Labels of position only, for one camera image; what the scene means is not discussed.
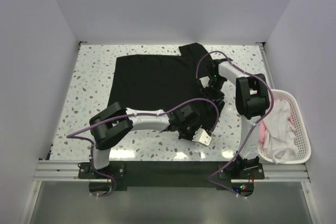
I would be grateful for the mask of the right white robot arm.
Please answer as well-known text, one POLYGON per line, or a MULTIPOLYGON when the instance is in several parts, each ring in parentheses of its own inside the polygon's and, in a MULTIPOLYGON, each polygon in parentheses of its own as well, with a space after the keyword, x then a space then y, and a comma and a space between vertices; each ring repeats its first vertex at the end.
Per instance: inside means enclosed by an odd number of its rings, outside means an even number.
POLYGON ((230 59, 212 60, 206 81, 196 70, 197 83, 207 99, 222 102, 221 88, 224 82, 235 85, 235 106, 241 116, 241 141, 239 149, 220 169, 230 177, 246 178, 259 166, 258 135, 260 123, 274 106, 273 94, 265 76, 245 72, 230 59))

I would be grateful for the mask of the black t-shirt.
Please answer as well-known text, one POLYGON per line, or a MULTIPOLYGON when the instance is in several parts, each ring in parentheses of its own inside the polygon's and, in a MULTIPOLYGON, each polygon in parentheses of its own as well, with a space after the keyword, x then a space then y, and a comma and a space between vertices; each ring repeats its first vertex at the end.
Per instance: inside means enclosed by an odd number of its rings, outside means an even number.
POLYGON ((108 105, 115 102, 141 111, 168 111, 190 100, 200 113, 200 124, 211 130, 217 123, 214 108, 202 101, 197 78, 210 75, 211 58, 203 45, 193 43, 179 47, 179 56, 129 55, 118 57, 108 105))

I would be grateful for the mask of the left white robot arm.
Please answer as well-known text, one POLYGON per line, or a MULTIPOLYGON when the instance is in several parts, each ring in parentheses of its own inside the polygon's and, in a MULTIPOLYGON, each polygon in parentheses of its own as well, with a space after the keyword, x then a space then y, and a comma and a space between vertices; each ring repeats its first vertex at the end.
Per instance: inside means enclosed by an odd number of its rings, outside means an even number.
POLYGON ((89 120, 90 132, 95 140, 90 171, 97 178, 105 177, 109 171, 111 149, 131 131, 178 132, 179 139, 209 146, 211 136, 201 126, 200 119, 200 113, 190 104, 165 112, 138 111, 124 108, 116 102, 89 120))

